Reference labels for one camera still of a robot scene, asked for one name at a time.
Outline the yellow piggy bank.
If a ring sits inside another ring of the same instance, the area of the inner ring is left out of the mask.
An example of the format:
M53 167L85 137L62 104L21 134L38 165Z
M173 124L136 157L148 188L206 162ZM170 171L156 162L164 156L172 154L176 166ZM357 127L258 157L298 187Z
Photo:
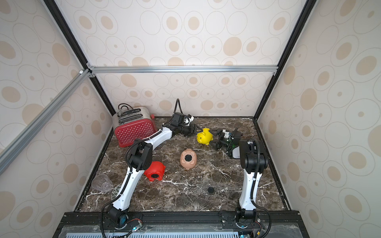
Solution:
M213 134L209 131L210 129L204 128L202 132L196 135L197 142L200 144L209 145L213 141Z

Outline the pink piggy bank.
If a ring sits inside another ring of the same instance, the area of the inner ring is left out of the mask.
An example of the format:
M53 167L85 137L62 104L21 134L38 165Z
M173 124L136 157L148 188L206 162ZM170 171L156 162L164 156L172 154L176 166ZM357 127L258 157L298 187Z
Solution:
M181 153L180 156L180 164L186 170L190 170L196 166L197 163L197 155L191 149L186 149Z

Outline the red piggy bank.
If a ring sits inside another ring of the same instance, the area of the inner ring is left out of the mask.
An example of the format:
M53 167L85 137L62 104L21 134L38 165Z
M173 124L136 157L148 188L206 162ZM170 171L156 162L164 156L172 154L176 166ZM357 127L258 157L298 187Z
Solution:
M158 174L159 177L156 180L162 180L165 173L165 166L163 163L154 161L151 163L150 167L145 170L144 175L150 180L151 174Z

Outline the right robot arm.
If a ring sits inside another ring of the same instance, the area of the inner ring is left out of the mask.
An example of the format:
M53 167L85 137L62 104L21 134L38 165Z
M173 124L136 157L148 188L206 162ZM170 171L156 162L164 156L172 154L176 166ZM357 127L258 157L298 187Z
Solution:
M233 132L217 130L212 135L212 147L216 150L223 148L231 159L239 159L244 170L242 194L236 208L236 222L240 219L255 219L258 210L266 211L256 203L259 182L268 167L268 156L263 143L255 138L241 139L243 134L237 129Z

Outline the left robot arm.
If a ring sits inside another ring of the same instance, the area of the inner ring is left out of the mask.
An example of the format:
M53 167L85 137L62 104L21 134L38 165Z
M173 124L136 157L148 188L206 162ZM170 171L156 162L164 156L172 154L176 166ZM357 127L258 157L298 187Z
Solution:
M158 132L135 140L128 149L125 156L128 164L126 177L117 196L102 208L102 211L106 211L106 216L117 227L121 228L127 223L127 209L141 176L151 166L153 150L176 134L193 135L196 132L193 120L194 117L191 115L174 113Z

